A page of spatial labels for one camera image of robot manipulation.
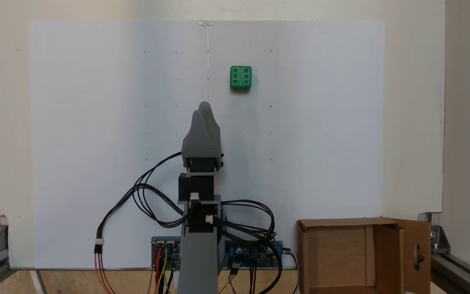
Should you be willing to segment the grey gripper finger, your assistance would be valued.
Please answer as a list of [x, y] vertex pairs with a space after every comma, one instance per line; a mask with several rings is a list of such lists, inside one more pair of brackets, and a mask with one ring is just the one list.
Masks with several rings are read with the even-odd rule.
[[184, 139], [201, 139], [202, 138], [202, 114], [197, 109], [193, 112], [190, 129]]
[[201, 102], [198, 111], [205, 130], [209, 132], [211, 137], [220, 138], [220, 127], [215, 119], [211, 105], [208, 102]]

